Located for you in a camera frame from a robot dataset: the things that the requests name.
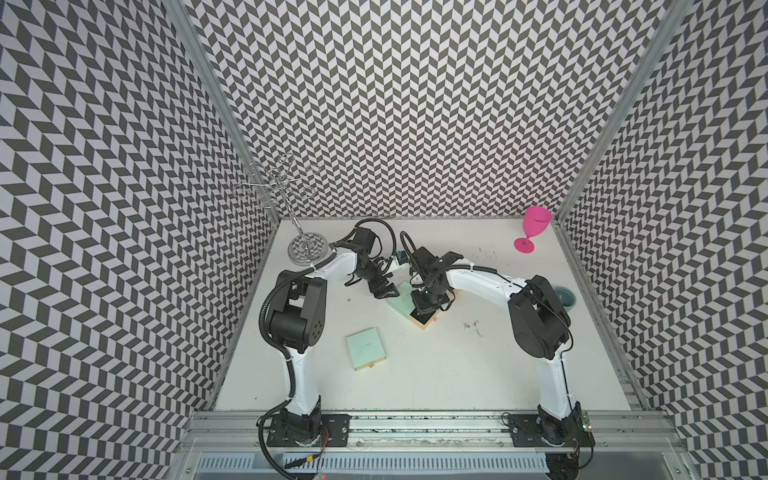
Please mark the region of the mint green drawer jewelry box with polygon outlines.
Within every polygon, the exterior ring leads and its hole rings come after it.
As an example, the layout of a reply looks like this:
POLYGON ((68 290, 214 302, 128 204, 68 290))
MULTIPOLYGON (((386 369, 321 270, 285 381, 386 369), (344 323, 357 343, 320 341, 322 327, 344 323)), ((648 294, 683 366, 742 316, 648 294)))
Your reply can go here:
POLYGON ((412 291, 414 288, 408 281, 402 282, 397 286, 399 295, 397 297, 387 298, 387 304, 398 314, 409 320, 422 330, 425 330, 431 323, 437 319, 437 313, 420 314, 413 302, 412 291))

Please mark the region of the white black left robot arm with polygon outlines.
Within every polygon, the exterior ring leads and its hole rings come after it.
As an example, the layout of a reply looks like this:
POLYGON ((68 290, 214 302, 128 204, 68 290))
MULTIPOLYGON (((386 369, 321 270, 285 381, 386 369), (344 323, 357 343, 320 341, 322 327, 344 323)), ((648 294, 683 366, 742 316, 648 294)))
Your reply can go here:
POLYGON ((377 300, 399 292, 389 273, 397 239, 384 220, 365 218, 330 244, 330 256, 301 271, 285 270, 267 294, 258 317, 263 340, 286 365, 287 399, 257 422, 266 446, 309 447, 330 438, 322 420, 322 401, 313 371, 313 347, 325 327, 328 285, 367 283, 377 300))

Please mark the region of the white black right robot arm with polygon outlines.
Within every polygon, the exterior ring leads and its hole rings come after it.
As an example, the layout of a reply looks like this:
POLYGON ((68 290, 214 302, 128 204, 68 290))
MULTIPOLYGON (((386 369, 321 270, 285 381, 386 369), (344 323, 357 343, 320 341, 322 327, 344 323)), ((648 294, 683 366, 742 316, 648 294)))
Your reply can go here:
POLYGON ((431 315, 449 310, 457 291, 506 310, 516 344, 536 360, 543 440, 560 446, 574 437, 581 414, 567 379, 566 353, 573 347, 571 321, 549 281, 540 275, 515 280, 453 251, 437 257, 424 247, 417 248, 405 231, 399 237, 411 274, 419 279, 411 293, 416 312, 431 315))

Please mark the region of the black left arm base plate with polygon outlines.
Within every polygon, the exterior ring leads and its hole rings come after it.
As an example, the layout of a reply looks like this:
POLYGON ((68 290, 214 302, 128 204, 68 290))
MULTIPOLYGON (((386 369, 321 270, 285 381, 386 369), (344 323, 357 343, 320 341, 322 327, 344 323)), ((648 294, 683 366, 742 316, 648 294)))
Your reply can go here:
POLYGON ((350 422, 346 414, 312 417, 282 412, 271 421, 266 443, 269 447, 346 447, 350 422))

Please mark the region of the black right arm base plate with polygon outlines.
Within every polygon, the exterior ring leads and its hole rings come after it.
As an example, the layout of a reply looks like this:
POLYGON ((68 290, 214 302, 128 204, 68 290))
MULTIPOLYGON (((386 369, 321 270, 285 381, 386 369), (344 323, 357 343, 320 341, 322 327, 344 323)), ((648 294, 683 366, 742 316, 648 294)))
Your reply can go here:
POLYGON ((502 423, 509 429, 515 447, 589 448, 595 446, 591 427, 582 418, 557 420, 538 414, 505 412, 502 423))

